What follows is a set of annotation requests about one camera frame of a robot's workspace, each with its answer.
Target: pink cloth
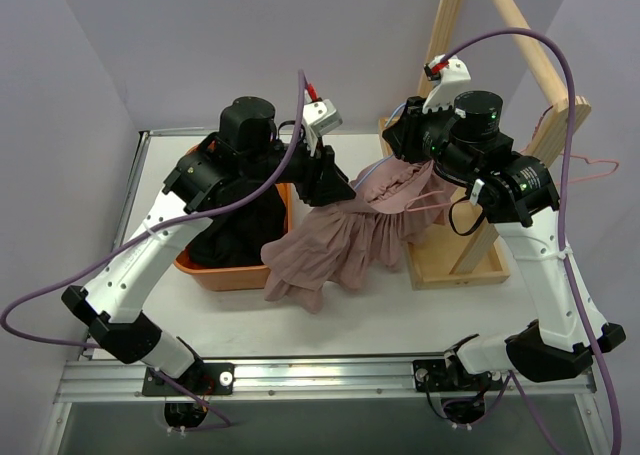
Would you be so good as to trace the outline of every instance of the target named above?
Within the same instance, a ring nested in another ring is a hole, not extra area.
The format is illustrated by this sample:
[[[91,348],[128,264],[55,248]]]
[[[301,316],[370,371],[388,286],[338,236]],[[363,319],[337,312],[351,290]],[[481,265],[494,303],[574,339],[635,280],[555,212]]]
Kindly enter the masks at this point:
[[[397,267],[403,242],[419,243],[425,228],[442,209],[405,212],[409,200],[432,191],[415,206],[447,202],[455,189],[432,174],[431,163],[410,165],[396,158],[382,163],[358,187],[354,200],[314,208],[298,227],[262,247],[262,260],[271,269],[265,300],[289,296],[311,313],[322,309],[327,280],[357,290],[367,267],[379,260]],[[370,167],[352,182],[355,186]]]

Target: wooden beam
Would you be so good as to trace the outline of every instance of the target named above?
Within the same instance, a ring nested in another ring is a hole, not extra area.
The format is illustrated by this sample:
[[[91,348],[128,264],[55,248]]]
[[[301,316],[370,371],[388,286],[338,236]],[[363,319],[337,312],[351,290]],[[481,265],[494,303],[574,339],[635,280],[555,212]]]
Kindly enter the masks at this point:
[[[513,0],[492,1],[507,26],[530,28],[516,2]],[[513,39],[520,47],[522,56],[527,61],[540,89],[547,97],[549,105],[555,105],[563,98],[566,98],[567,89],[540,43],[533,38],[522,35],[514,35]]]
[[[461,5],[462,0],[440,0],[436,19],[433,22],[433,29],[431,30],[431,39],[429,40],[429,47],[427,48],[425,64],[433,60],[436,55],[445,53],[447,48],[449,48],[451,34],[456,25]],[[426,97],[430,91],[431,82],[427,80],[424,72],[422,72],[420,75],[420,83],[418,84],[418,95]]]
[[[540,124],[538,133],[533,139],[526,154],[540,159],[547,167],[560,155],[564,148],[567,133],[567,112],[569,100],[564,98],[556,103],[550,113]],[[576,130],[591,112],[591,105],[584,97],[576,97]],[[493,243],[498,238],[498,232],[485,220],[472,235],[471,240],[462,255],[451,270],[452,274],[471,273],[480,263]]]

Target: wooden frame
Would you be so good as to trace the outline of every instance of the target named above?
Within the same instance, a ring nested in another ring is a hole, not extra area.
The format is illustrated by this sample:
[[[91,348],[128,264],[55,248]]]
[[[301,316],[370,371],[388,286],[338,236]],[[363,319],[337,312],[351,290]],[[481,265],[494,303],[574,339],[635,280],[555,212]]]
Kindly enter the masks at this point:
[[[507,26],[529,28],[514,0],[492,1]],[[427,49],[427,62],[436,55],[445,53],[449,48],[461,4],[462,0],[440,0]],[[520,35],[514,35],[513,39],[552,107],[527,148],[527,153],[550,166],[564,147],[568,109],[567,89],[536,40]],[[425,97],[430,88],[428,80],[421,74],[418,94]],[[576,97],[576,129],[590,111],[589,102],[584,97]],[[474,219],[476,213],[473,207],[468,205],[460,206],[456,212],[456,218],[461,219],[460,225],[463,227],[469,226],[469,221]],[[408,248],[414,288],[503,282],[509,276],[509,271],[501,248],[496,242],[497,238],[495,228],[486,221],[470,240],[458,237],[449,227],[430,227],[425,243],[420,246],[410,245]]]

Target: wooden base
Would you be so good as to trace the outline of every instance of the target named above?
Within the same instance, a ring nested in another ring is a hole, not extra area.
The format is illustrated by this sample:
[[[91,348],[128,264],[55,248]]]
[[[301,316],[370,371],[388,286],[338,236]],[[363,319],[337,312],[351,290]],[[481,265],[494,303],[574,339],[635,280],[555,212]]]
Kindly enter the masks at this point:
[[[380,133],[387,119],[380,120]],[[385,155],[391,153],[390,147],[380,139]],[[458,200],[464,194],[456,191],[452,200]],[[466,231],[478,217],[477,207],[469,203],[456,206],[453,221],[459,231]],[[414,290],[448,288],[459,285],[491,285],[504,282],[510,271],[502,248],[496,241],[470,273],[452,273],[453,267],[464,252],[471,237],[456,235],[448,224],[431,225],[425,232],[424,241],[415,245],[407,244],[407,255],[411,284]]]

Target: orange basket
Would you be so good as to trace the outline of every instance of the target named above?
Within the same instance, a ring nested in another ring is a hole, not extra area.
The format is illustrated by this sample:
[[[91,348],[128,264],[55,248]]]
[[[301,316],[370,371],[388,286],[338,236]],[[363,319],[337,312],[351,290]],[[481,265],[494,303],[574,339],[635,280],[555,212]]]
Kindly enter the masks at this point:
[[[280,197],[287,208],[285,219],[285,234],[293,228],[293,210],[291,205],[291,185],[280,183],[276,185]],[[187,250],[183,250],[174,260],[173,264],[178,270],[188,273],[196,282],[207,290],[225,292],[229,290],[247,290],[264,288],[269,278],[269,267],[257,265],[253,267],[235,268],[205,268],[189,260]]]

